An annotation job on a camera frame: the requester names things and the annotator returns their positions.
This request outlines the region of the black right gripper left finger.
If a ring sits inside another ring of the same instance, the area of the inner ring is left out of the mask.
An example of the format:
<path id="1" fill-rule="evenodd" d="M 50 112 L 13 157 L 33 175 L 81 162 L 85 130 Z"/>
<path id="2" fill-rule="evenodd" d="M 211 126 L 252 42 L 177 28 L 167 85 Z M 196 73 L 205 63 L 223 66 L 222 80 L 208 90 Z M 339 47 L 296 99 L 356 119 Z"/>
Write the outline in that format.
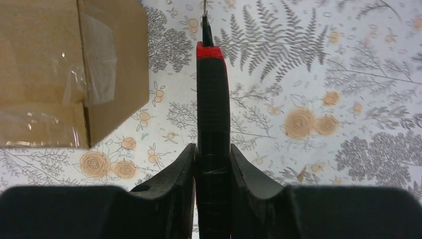
<path id="1" fill-rule="evenodd" d="M 196 146 L 130 191 L 118 186 L 18 186 L 0 196 L 3 239 L 189 239 Z"/>

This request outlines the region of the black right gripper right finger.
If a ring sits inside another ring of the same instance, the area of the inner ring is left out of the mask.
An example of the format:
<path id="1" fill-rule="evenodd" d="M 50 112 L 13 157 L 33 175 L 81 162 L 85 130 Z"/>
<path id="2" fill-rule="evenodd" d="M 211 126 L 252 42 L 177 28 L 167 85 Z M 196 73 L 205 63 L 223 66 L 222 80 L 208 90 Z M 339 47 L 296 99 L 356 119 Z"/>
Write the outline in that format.
<path id="1" fill-rule="evenodd" d="M 371 186 L 283 186 L 233 145 L 234 239 L 419 239 L 422 207 L 406 190 Z"/>

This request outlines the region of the red black utility knife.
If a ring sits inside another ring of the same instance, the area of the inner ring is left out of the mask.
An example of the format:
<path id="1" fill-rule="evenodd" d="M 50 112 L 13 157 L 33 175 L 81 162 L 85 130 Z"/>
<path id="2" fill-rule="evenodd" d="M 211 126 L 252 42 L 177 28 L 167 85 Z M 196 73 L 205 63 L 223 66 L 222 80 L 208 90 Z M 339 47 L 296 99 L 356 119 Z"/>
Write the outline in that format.
<path id="1" fill-rule="evenodd" d="M 203 2 L 202 40 L 196 47 L 197 129 L 195 155 L 199 237 L 230 238 L 230 103 L 226 63 L 213 42 Z"/>

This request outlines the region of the brown cardboard express box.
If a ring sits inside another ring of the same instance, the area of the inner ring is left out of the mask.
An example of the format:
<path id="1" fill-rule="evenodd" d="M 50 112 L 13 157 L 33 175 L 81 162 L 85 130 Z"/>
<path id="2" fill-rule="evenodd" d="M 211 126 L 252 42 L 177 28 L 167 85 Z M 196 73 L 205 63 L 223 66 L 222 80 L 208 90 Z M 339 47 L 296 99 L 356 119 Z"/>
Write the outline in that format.
<path id="1" fill-rule="evenodd" d="M 135 0 L 0 3 L 0 145 L 90 148 L 149 101 Z"/>

